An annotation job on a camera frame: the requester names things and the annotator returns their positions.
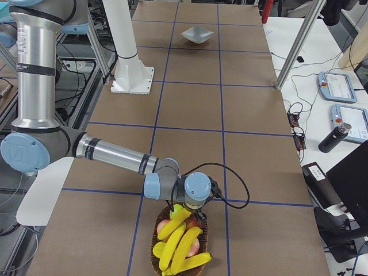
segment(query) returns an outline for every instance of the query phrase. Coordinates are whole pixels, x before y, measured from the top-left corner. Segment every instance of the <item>black thermos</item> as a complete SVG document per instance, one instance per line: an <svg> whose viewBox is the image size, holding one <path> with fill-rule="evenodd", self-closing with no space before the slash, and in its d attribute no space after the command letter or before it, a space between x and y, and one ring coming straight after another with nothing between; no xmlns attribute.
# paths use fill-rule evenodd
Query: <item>black thermos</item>
<svg viewBox="0 0 368 276"><path fill-rule="evenodd" d="M323 141L318 145L321 152L330 152L337 146L344 138L349 134L351 125L343 122L336 128L334 128Z"/></svg>

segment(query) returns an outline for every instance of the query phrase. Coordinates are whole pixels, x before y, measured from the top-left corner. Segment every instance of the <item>silver bowl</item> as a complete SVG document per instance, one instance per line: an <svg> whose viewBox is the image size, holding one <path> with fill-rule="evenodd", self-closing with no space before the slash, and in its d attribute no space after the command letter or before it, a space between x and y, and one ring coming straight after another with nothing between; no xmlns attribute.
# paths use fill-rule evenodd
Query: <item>silver bowl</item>
<svg viewBox="0 0 368 276"><path fill-rule="evenodd" d="M201 44L208 40L214 33L200 26L194 26L182 32L181 35L191 42Z"/></svg>

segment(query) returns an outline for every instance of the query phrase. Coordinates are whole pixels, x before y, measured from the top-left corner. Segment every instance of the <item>white pole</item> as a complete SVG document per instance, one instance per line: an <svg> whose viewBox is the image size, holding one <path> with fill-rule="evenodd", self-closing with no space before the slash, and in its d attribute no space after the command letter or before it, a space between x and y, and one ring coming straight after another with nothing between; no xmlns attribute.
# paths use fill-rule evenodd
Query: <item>white pole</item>
<svg viewBox="0 0 368 276"><path fill-rule="evenodd" d="M128 0L103 0L103 6L118 54L111 92L149 94L154 68L139 60Z"/></svg>

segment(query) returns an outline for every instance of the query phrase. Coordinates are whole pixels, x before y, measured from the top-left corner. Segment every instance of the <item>wicker basket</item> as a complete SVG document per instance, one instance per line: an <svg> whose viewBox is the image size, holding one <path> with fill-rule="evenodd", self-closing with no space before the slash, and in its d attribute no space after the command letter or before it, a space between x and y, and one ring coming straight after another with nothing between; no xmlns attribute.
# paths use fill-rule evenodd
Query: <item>wicker basket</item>
<svg viewBox="0 0 368 276"><path fill-rule="evenodd" d="M162 220L167 220L167 219L170 219L170 208L168 206L165 207L164 209L162 209L162 211L157 216L154 233L152 235L152 243L151 243L151 249L150 249L151 263L152 263L152 266L153 266L153 268L154 268L154 270L155 270L155 272L158 276L162 276L161 270L159 268L160 259L157 258L153 254L152 250L153 250L153 247L155 246L155 244L160 241L160 240L157 239L157 225L159 225L159 223ZM207 226L207 223L204 225L202 230L203 230L203 233L198 236L198 240L200 242L200 249L198 251L198 254L203 253L203 252L207 252L207 245L208 245L208 226ZM195 267L193 269L183 271L181 273L178 273L177 276L199 276L201 274L204 266L205 265L203 264L202 266L198 266L198 267Z"/></svg>

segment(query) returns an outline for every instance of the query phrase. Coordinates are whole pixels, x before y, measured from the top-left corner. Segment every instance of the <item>banana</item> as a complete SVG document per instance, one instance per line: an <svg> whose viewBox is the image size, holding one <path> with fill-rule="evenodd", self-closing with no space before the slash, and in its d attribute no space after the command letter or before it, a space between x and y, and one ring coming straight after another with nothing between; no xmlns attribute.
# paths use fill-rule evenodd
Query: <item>banana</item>
<svg viewBox="0 0 368 276"><path fill-rule="evenodd" d="M157 235L159 240L163 240L168 237L175 229L178 228L180 223L182 223L186 218L188 218L191 213L183 208L172 220L170 220Z"/></svg>
<svg viewBox="0 0 368 276"><path fill-rule="evenodd" d="M160 258L159 267L161 271L167 269L168 264L170 263L171 257L173 257L174 251L177 248L177 245L184 234L186 228L186 223L182 223L170 236L168 239L163 252Z"/></svg>
<svg viewBox="0 0 368 276"><path fill-rule="evenodd" d="M152 253L157 257L161 258L163 249L165 248L166 242L165 241L159 241L155 244L155 246L152 249Z"/></svg>
<svg viewBox="0 0 368 276"><path fill-rule="evenodd" d="M174 258L172 259L171 272L174 275L179 273L180 268L183 266L184 259L190 250L191 244L201 233L203 233L202 229L194 226L190 228L183 236L179 243L178 249L174 254Z"/></svg>
<svg viewBox="0 0 368 276"><path fill-rule="evenodd" d="M183 272L185 270L193 269L197 266L204 265L212 260L212 254L208 252L200 253L193 257L187 258L183 262L183 266L179 269L178 273ZM162 276L170 276L174 275L171 271L171 266L167 268L167 270L162 271Z"/></svg>

